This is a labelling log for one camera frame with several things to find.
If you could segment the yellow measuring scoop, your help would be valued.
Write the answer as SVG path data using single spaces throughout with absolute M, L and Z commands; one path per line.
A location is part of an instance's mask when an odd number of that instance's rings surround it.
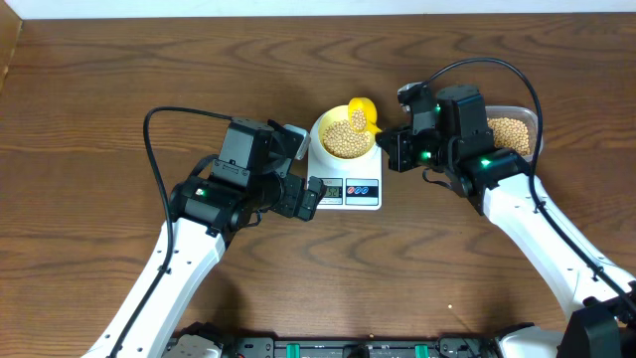
M 354 97 L 349 101 L 348 118 L 355 132 L 369 132 L 372 135 L 381 132 L 377 126 L 376 106 L 366 97 Z

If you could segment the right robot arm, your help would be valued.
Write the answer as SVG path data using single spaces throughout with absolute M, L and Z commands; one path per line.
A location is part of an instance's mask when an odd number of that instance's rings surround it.
M 567 321 L 564 332 L 521 324 L 494 342 L 501 357 L 632 357 L 635 277 L 599 251 L 555 205 L 531 162 L 494 144 L 483 96 L 474 86 L 431 92 L 425 83 L 397 93 L 408 124 L 376 142 L 393 171 L 417 167 L 446 176 L 443 187 L 467 199 L 523 252 Z

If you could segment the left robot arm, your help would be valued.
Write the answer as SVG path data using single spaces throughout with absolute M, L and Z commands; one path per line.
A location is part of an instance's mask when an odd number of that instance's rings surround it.
M 239 230 L 258 225 L 267 211 L 312 220 L 326 187 L 289 171 L 309 141 L 291 124 L 232 118 L 221 154 L 203 158 L 173 189 L 148 263 L 87 356 L 161 356 Z

